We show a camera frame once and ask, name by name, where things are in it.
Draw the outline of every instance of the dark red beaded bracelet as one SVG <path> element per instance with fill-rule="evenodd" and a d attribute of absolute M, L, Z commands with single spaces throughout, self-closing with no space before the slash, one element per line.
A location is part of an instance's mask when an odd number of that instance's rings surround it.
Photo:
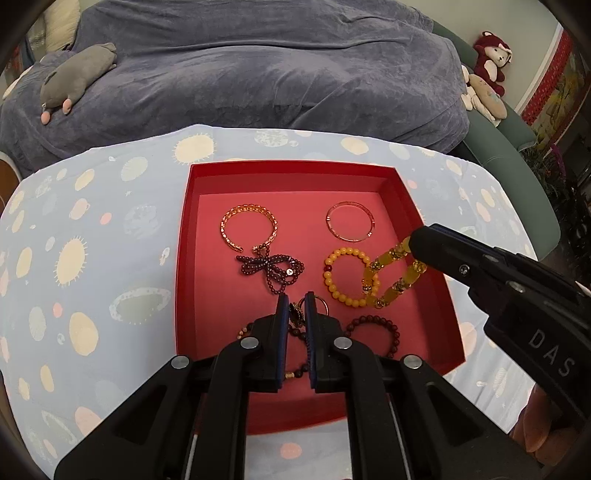
<path fill-rule="evenodd" d="M 392 344 L 390 345 L 390 349 L 385 356 L 388 358 L 394 358 L 394 354 L 398 352 L 398 345 L 400 345 L 400 332 L 398 331 L 398 326 L 395 323 L 392 323 L 390 320 L 386 320 L 384 317 L 380 317 L 378 315 L 362 315 L 347 325 L 344 335 L 346 337 L 350 337 L 353 331 L 359 325 L 363 325 L 364 323 L 374 323 L 376 325 L 381 325 L 392 333 Z"/>

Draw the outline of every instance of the wall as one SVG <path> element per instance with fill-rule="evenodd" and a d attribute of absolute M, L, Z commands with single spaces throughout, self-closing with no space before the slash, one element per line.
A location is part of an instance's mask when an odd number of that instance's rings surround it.
<path fill-rule="evenodd" d="M 538 0 L 401 0 L 418 8 L 470 45 L 485 30 L 513 51 L 503 68 L 504 100 L 516 107 L 538 75 L 551 48 L 558 21 Z"/>

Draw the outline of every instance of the gray plush toy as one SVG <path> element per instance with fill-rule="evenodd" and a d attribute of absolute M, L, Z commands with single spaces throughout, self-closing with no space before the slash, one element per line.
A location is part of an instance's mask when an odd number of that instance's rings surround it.
<path fill-rule="evenodd" d="M 62 107 L 64 115 L 82 98 L 85 90 L 103 74 L 115 68 L 116 48 L 102 43 L 85 48 L 53 70 L 41 85 L 41 123 L 47 125 L 51 109 Z"/>

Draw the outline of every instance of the amber beaded bracelet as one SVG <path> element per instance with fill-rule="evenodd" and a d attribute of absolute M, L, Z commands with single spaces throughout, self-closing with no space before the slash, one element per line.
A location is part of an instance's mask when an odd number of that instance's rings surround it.
<path fill-rule="evenodd" d="M 365 265 L 369 265 L 371 259 L 365 255 L 364 252 L 361 252 L 359 248 L 352 248 L 352 247 L 342 247 L 338 248 L 334 252 L 332 252 L 328 258 L 324 261 L 324 284 L 329 288 L 329 292 L 331 293 L 332 297 L 335 300 L 338 300 L 345 305 L 353 308 L 358 307 L 365 307 L 366 306 L 366 299 L 359 299 L 355 300 L 349 298 L 344 293 L 338 291 L 337 286 L 334 284 L 332 279 L 332 265 L 334 261 L 339 258 L 341 255 L 353 255 L 354 257 L 358 257 Z M 371 282 L 370 282 L 370 291 L 377 292 L 380 286 L 380 282 L 378 279 L 378 275 L 372 275 Z"/>
<path fill-rule="evenodd" d="M 363 291 L 368 295 L 366 298 L 367 305 L 381 309 L 387 307 L 396 300 L 405 290 L 408 290 L 421 276 L 425 273 L 427 266 L 415 260 L 408 266 L 406 272 L 398 281 L 396 281 L 384 295 L 378 298 L 377 292 L 374 289 L 373 278 L 379 270 L 390 263 L 406 257 L 411 251 L 409 246 L 410 237 L 406 237 L 401 243 L 388 250 L 386 253 L 380 255 L 376 260 L 370 262 L 363 273 L 363 280 L 361 286 Z"/>

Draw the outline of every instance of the red box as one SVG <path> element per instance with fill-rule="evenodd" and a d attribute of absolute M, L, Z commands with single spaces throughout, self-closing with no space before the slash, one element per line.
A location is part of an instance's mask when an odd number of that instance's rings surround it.
<path fill-rule="evenodd" d="M 355 244 L 334 237 L 326 213 L 337 202 L 365 205 L 375 218 L 370 238 Z M 336 248 L 355 247 L 372 259 L 423 225 L 404 183 L 394 168 L 325 161 L 265 160 L 204 163 L 191 166 L 178 243 L 176 283 L 177 352 L 193 359 L 216 355 L 236 340 L 248 322 L 275 311 L 277 296 L 263 272 L 245 276 L 237 252 L 220 234 L 220 221 L 232 207 L 255 203 L 277 218 L 278 232 L 271 254 L 302 261 L 305 270 L 287 287 L 290 301 L 313 290 L 329 305 L 330 315 L 345 327 L 360 315 L 378 314 L 392 320 L 400 332 L 397 358 L 415 353 L 445 374 L 465 361 L 462 339 L 443 275 L 428 269 L 400 298 L 382 310 L 354 309 L 330 296 L 324 285 L 324 259 Z M 336 209 L 331 217 L 341 235 L 362 238 L 369 230 L 365 213 L 354 207 Z M 271 233 L 269 220 L 256 212 L 240 213 L 226 225 L 228 237 L 251 255 L 254 245 Z M 397 261 L 380 273 L 381 293 L 404 273 L 412 258 Z M 363 263 L 339 257 L 333 266 L 339 291 L 362 298 Z M 323 306 L 319 303 L 319 312 Z M 364 325 L 353 338 L 385 355 L 387 330 Z M 290 336 L 287 369 L 306 361 L 302 341 Z M 316 395 L 307 375 L 284 382 L 279 394 L 251 394 L 248 433 L 269 433 L 308 427 L 345 416 L 341 394 Z"/>

